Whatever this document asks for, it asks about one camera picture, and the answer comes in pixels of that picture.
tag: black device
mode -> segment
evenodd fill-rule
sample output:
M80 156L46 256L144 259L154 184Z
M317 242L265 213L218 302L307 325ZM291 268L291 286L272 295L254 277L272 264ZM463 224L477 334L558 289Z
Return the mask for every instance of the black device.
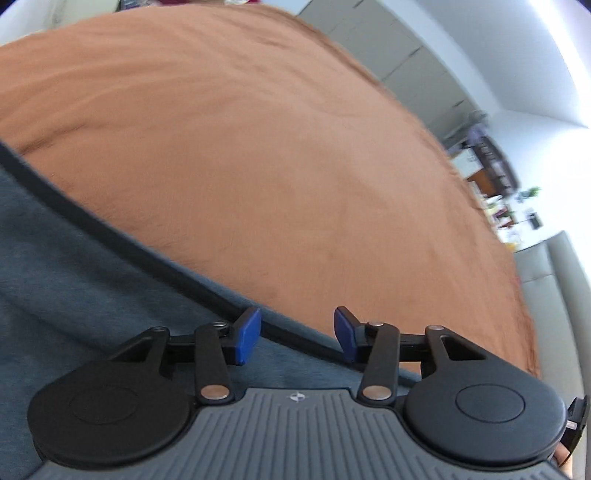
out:
M226 366L255 346L253 307L192 335L141 333L36 393L28 423L46 461L30 479L564 478L548 458L561 440L574 449L587 399L567 411L549 386L442 326L405 335L344 307L334 320L345 358L364 370L356 393L238 398ZM402 397L399 361L420 362L423 377ZM174 382L186 362L194 395Z

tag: gray ribbed plate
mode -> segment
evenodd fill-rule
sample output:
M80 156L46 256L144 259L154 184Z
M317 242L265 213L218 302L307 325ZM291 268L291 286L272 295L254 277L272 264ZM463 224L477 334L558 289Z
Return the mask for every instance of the gray ribbed plate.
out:
M44 464L31 480L553 480L544 462L515 472L476 472L422 450L391 411L347 390L250 388L241 401L201 411L187 434L142 463L75 471Z

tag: round black pad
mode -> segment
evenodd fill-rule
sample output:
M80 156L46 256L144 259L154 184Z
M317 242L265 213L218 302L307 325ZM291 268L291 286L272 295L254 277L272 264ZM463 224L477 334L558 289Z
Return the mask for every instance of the round black pad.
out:
M548 458L566 425L558 395L500 359L448 363L412 388L404 417L433 450L486 467Z
M189 397L143 364L91 362L40 390L28 424L48 459L78 469L138 461L170 444Z

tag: orange fleece blanket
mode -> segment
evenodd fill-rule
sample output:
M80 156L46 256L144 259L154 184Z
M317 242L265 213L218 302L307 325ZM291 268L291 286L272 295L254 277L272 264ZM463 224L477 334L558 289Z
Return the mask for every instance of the orange fleece blanket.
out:
M113 226L332 334L437 323L537 373L511 254L438 142L263 6L105 15L0 48L0 137Z

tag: black mount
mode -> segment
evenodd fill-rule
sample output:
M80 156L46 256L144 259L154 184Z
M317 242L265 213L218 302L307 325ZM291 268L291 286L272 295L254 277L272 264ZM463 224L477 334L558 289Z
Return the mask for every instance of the black mount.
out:
M150 458L182 438L204 407L240 405L226 366L248 360L260 328L261 312L251 308L234 324L214 322L193 335L143 332L35 395L28 421L37 450L82 470ZM339 307L335 333L346 360L363 370L357 404L395 412L418 444L446 462L484 470L531 465L560 440L572 451L585 427L587 398L567 418L550 387L442 326L405 335ZM420 362L423 377L405 397L397 397L400 361ZM194 396L171 380L182 362L195 363Z

